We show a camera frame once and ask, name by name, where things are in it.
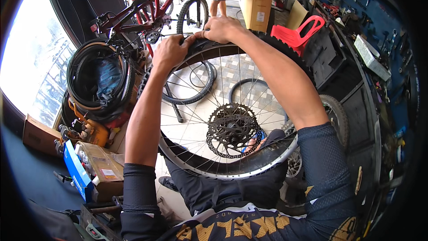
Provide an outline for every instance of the red bicycle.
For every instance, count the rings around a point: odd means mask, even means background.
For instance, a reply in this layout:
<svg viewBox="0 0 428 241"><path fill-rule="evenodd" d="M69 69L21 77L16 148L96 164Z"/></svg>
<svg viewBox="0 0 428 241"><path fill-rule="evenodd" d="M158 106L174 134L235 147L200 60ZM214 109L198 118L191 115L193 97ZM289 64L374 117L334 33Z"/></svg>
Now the red bicycle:
<svg viewBox="0 0 428 241"><path fill-rule="evenodd" d="M117 15L112 12L98 17L97 26L100 35L108 38L124 33L143 33L144 41L152 54L150 44L158 41L164 26L171 29L171 23L177 21L177 34L192 34L203 29L208 20L208 4L206 0L185 0L177 16L173 19L166 11L173 0L132 0L132 4ZM136 17L138 24L126 25L132 17Z"/></svg>

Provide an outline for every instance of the red plastic chair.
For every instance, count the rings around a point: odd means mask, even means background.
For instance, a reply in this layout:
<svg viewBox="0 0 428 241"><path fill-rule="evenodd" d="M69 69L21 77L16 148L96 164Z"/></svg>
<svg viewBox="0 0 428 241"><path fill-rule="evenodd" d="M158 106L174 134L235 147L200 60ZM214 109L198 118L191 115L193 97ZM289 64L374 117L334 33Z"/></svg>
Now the red plastic chair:
<svg viewBox="0 0 428 241"><path fill-rule="evenodd" d="M304 37L300 37L300 32L302 29L311 21L315 21L312 25L312 28L307 32ZM289 45L294 49L299 56L303 56L303 51L305 50L306 43L308 43L309 38L315 34L322 26L324 26L325 21L322 17L313 15L309 17L299 28L296 30L290 30L281 25L274 25L270 36L280 39L282 42Z"/></svg>

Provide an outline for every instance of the label on box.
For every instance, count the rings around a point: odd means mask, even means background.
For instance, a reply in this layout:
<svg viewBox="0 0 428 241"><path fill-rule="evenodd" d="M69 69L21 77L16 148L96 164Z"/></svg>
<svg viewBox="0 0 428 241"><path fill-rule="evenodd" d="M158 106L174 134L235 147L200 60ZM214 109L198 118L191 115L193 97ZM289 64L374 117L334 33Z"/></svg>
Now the label on box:
<svg viewBox="0 0 428 241"><path fill-rule="evenodd" d="M264 12L257 12L257 21L258 22L264 22L265 21L265 13Z"/></svg>
<svg viewBox="0 0 428 241"><path fill-rule="evenodd" d="M117 178L117 176L114 174L114 171L111 169L100 169L103 175L110 179L110 178Z"/></svg>

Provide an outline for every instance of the window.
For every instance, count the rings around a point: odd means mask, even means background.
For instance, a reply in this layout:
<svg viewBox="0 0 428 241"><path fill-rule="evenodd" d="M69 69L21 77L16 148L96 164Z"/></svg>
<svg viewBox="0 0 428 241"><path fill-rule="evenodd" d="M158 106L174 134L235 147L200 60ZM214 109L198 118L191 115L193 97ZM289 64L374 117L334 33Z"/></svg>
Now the window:
<svg viewBox="0 0 428 241"><path fill-rule="evenodd" d="M24 115L53 127L75 51L49 0L23 0L1 64L3 93Z"/></svg>

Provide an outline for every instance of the front wheel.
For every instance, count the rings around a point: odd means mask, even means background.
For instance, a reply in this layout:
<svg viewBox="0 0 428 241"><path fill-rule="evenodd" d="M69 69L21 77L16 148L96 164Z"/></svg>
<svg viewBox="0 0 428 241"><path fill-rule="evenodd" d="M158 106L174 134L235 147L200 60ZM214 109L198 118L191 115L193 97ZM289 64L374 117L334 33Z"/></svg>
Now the front wheel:
<svg viewBox="0 0 428 241"><path fill-rule="evenodd" d="M204 29L208 21L208 4L200 0L200 18L197 18L198 0L185 0L177 21L177 34L194 34Z"/></svg>

